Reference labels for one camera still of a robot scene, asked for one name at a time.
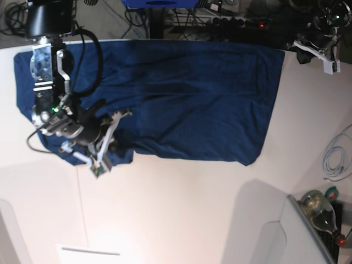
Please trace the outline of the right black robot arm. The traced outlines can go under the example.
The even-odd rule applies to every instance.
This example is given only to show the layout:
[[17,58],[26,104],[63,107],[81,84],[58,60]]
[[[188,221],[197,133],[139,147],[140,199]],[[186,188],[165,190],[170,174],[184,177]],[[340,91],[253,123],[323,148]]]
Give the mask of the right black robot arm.
[[[114,141],[113,133],[123,118],[115,112],[111,117],[97,119],[95,113],[105,105],[100,99],[90,108],[81,107],[81,98],[98,88],[103,71],[103,53],[96,35],[78,26],[75,1],[28,1],[25,37],[35,41],[32,47],[30,73],[34,79],[35,104],[32,123],[42,135],[68,139],[89,149],[93,154],[105,154]],[[70,75],[74,57],[63,38],[79,35],[89,37],[97,54],[97,72],[93,84],[76,92],[76,78]]]

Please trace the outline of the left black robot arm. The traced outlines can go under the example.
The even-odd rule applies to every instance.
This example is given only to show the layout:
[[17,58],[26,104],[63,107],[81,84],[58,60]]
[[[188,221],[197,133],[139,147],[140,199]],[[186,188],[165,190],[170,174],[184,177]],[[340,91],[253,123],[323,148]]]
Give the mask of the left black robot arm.
[[343,36],[339,30],[351,25],[351,1],[311,1],[310,16],[293,42],[298,49],[296,58],[300,64],[307,64],[321,56],[335,67],[338,42]]

